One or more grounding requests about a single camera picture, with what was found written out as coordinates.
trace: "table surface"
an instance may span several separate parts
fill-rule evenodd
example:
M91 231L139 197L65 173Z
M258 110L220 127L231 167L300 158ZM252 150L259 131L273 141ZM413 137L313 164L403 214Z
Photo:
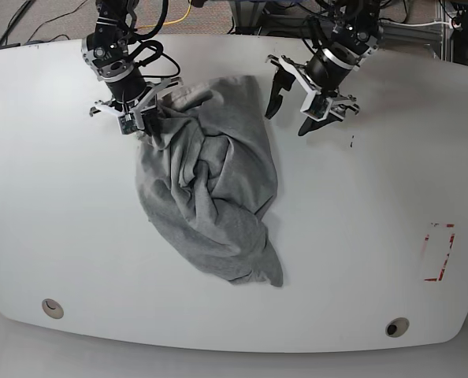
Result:
M309 58L292 39L159 40L185 84L255 75L264 106L274 74L266 56ZM145 72L173 70L162 60ZM342 92L362 107L342 124L299 138L297 85L267 123L280 186L264 221L285 285L234 287L194 269L148 223L134 184L138 141L112 117L88 116L110 93L83 63L80 41L0 51L0 313L207 350L451 339L468 311L468 68L380 52ZM444 278L425 280L438 278L444 260ZM63 306L62 319L43 312L45 298ZM399 317L407 333L387 337Z

